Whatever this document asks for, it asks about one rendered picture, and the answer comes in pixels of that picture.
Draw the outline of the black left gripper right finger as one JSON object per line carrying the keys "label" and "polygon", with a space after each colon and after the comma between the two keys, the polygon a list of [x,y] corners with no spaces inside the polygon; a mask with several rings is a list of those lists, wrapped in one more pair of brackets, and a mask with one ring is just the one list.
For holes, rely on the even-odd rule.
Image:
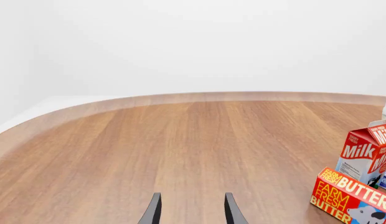
{"label": "black left gripper right finger", "polygon": [[225,194],[224,210],[227,224],[248,224],[231,192]]}

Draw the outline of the red butter box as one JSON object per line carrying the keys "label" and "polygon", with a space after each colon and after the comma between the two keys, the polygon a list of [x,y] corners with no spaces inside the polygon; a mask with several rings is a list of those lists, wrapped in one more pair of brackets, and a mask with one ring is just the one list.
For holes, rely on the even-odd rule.
{"label": "red butter box", "polygon": [[386,194],[329,167],[318,174],[310,203],[344,224],[386,224]]}

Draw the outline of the red and white milk carton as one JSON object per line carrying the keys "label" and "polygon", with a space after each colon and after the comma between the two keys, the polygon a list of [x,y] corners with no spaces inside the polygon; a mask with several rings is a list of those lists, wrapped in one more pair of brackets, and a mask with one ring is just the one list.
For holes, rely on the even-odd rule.
{"label": "red and white milk carton", "polygon": [[386,172],[386,119],[348,132],[335,170],[378,188]]}

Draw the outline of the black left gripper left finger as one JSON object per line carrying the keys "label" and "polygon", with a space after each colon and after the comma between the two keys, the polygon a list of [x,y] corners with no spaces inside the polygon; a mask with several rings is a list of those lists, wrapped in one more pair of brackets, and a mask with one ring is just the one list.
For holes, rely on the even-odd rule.
{"label": "black left gripper left finger", "polygon": [[156,192],[153,194],[153,197],[138,224],[159,224],[161,219],[161,209],[161,194]]}

